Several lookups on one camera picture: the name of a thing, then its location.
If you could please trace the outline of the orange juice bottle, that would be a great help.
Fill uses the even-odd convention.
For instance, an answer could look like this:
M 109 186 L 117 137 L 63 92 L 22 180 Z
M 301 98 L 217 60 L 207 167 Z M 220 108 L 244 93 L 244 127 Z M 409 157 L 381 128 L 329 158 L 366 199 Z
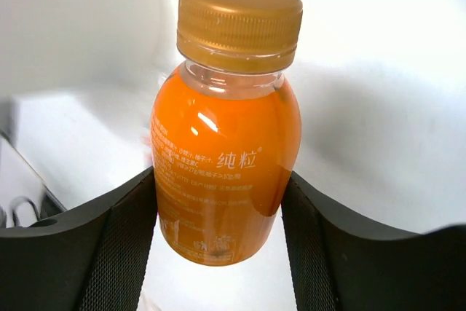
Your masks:
M 179 0 L 183 61 L 160 88 L 151 148 L 162 235 L 207 266 L 264 245 L 299 152 L 301 117 L 284 75 L 301 0 Z

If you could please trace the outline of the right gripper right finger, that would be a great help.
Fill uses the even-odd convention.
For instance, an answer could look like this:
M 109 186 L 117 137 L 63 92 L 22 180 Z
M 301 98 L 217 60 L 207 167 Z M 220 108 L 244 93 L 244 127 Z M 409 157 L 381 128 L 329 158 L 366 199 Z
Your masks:
M 463 310 L 465 226 L 416 234 L 369 219 L 293 173 L 282 219 L 299 310 Z

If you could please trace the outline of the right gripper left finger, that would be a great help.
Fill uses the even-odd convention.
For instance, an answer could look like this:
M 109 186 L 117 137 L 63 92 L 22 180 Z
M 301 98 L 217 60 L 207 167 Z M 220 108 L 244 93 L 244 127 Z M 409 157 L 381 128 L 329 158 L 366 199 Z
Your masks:
M 31 227 L 1 230 L 2 310 L 136 310 L 157 198 L 151 168 Z

